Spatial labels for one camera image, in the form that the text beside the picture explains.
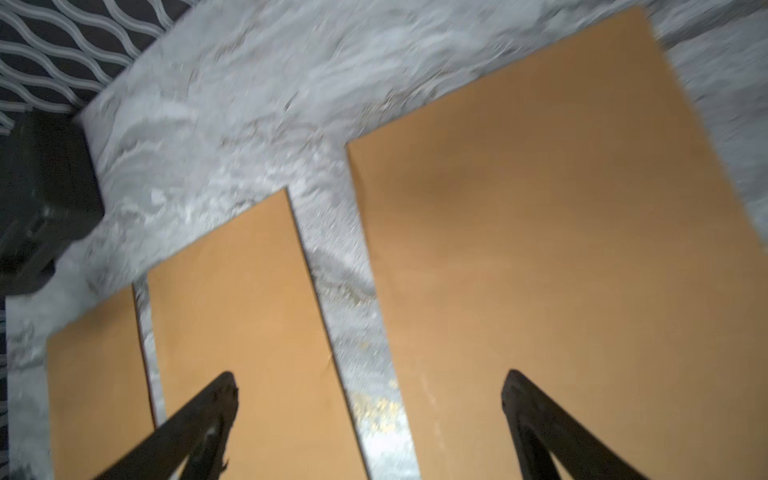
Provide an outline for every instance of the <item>marble surface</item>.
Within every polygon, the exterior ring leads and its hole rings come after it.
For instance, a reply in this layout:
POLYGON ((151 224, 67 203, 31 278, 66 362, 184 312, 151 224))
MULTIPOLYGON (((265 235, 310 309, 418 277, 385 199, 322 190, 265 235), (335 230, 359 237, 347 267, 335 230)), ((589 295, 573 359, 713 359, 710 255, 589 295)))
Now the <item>marble surface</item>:
MULTIPOLYGON (((46 337, 288 186, 371 477, 418 478, 344 144, 634 3, 201 2, 79 118, 107 215, 43 290, 8 300, 13 475, 52 478, 46 337)), ((768 5, 641 3, 768 240, 768 5)))

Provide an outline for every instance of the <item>wavy line pattern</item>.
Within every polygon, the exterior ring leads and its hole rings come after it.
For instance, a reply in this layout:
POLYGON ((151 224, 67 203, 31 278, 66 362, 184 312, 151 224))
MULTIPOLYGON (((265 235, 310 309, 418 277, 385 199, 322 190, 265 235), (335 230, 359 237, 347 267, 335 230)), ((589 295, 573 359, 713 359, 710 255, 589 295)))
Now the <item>wavy line pattern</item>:
POLYGON ((123 12, 120 7, 118 7, 118 4, 115 0, 104 0, 104 6, 107 7, 110 15, 112 15, 114 19, 125 28, 130 28, 131 30, 138 31, 155 38, 159 38, 160 35, 163 34, 162 28, 156 25, 152 25, 149 22, 142 22, 128 16, 127 13, 123 12))
POLYGON ((163 28, 168 30, 170 27, 174 25, 174 21, 170 19, 168 16, 168 13, 165 12, 165 7, 163 6, 162 0, 148 0, 150 5, 152 5, 152 9, 154 10, 154 14, 157 15, 157 20, 160 22, 160 25, 163 25, 163 28))
POLYGON ((104 84, 108 84, 112 81, 112 77, 104 73, 104 70, 101 69, 101 66, 93 58, 86 56, 80 50, 75 50, 74 48, 69 47, 59 47, 58 45, 48 43, 32 33, 32 30, 30 30, 15 13, 0 7, 0 19, 5 20, 6 23, 15 28, 32 47, 35 47, 48 55, 67 58, 85 65, 93 72, 96 78, 104 84))
POLYGON ((24 72, 14 70, 9 67, 3 60, 0 60, 0 74, 5 75, 8 78, 13 78, 22 85, 34 85, 37 87, 46 87, 51 90, 55 90, 58 93, 64 95, 75 107, 82 107, 84 102, 79 98, 71 88, 62 83, 51 80, 47 77, 39 77, 37 75, 30 75, 24 72))
POLYGON ((30 60, 34 60, 39 63, 40 66, 42 66, 49 75, 69 87, 82 88, 83 90, 96 92, 99 92, 102 88, 104 88, 104 85, 98 83, 97 81, 84 80, 82 78, 76 78, 65 74, 63 71, 56 68, 56 65, 53 65, 53 62, 48 57, 30 47, 29 45, 0 40, 0 53, 20 55, 22 57, 29 58, 30 60))
POLYGON ((85 10, 81 10, 67 0, 52 0, 56 8, 61 10, 61 13, 67 15, 72 20, 80 22, 83 25, 90 25, 91 27, 102 28, 112 35, 114 35, 125 48, 125 51, 133 58, 138 57, 141 54, 141 50, 136 48, 131 37, 128 36, 128 32, 111 18, 102 17, 101 15, 95 15, 85 10))
MULTIPOLYGON (((97 15, 85 11, 73 5, 73 3, 82 5, 75 0, 51 1, 55 8, 31 5, 27 3, 27 0, 0 0, 0 28, 5 28, 5 24, 7 24, 26 41, 24 43, 0 40, 0 98, 3 98, 2 89, 5 89, 18 95, 26 102, 0 100, 0 134, 7 134, 14 124, 12 116, 3 112, 23 112, 38 108, 43 111, 68 113, 73 111, 73 106, 78 108, 83 106, 86 103, 85 99, 92 97, 93 94, 84 97, 85 94, 82 91, 98 93, 112 81, 111 75, 107 74, 105 69, 112 74, 116 70, 115 67, 108 65, 115 65, 118 70, 127 67, 141 55, 141 49, 148 46, 137 46, 136 43, 146 44, 147 37, 131 37, 128 32, 132 31, 148 35, 151 38, 159 38, 174 23, 174 18, 168 14, 162 0, 139 0, 145 2, 146 8, 139 11, 145 17, 144 20, 133 18, 125 13, 116 0, 101 0, 111 18, 108 15, 97 15), (45 22, 61 29, 72 38, 79 49, 56 45, 40 38, 29 28, 24 18, 45 22), (80 29, 78 24, 94 27, 98 30, 85 31, 80 29), (104 38, 99 36, 97 33, 99 31, 116 38, 122 45, 124 53, 99 47, 97 40, 104 38), (15 55, 15 57, 6 57, 5 55, 15 55), (86 67, 97 81, 72 76, 62 69, 70 71, 71 68, 71 71, 79 72, 77 68, 71 67, 71 64, 66 62, 52 61, 51 58, 75 61, 86 67), (31 66, 31 64, 25 63, 26 61, 33 61, 42 67, 50 77, 39 74, 37 68, 34 71, 26 71, 28 68, 26 66, 31 66), (56 91, 66 98, 69 104, 46 101, 37 97, 25 86, 43 87, 56 91)), ((189 6, 197 4, 197 0, 181 1, 189 6)), ((171 10, 172 16, 177 18, 186 8, 174 4, 174 9, 171 10)))
POLYGON ((23 98, 24 101, 29 103, 32 107, 39 108, 40 110, 59 114, 67 114, 72 111, 71 105, 55 104, 50 101, 41 100, 24 88, 24 85, 15 81, 10 81, 7 78, 0 77, 0 87, 7 88, 23 98))
POLYGON ((34 18, 35 20, 42 20, 44 22, 56 25, 57 27, 66 31, 69 36, 72 37, 74 43, 78 44, 78 47, 80 47, 82 51, 88 53, 91 57, 96 58, 97 60, 123 65, 124 67, 127 67, 132 62, 131 57, 128 57, 127 55, 112 53, 90 43, 85 39, 82 32, 80 32, 80 30, 78 30, 78 28, 74 25, 72 20, 64 17, 58 12, 53 12, 47 8, 27 5, 25 3, 17 2, 16 0, 0 0, 0 4, 5 5, 21 16, 34 18))

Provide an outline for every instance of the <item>cardboard sheet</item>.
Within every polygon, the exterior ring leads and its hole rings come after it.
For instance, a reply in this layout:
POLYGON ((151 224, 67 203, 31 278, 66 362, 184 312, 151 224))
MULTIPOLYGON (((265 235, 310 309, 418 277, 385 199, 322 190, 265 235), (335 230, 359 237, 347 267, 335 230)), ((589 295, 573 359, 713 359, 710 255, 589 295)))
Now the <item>cardboard sheet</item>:
POLYGON ((366 477, 285 191, 153 268, 149 290, 169 415, 235 375, 223 480, 366 477))
POLYGON ((520 369, 654 479, 768 471, 768 265, 639 9, 348 146, 425 480, 519 478, 520 369))
POLYGON ((91 480, 154 430, 131 288, 48 339, 56 480, 91 480))

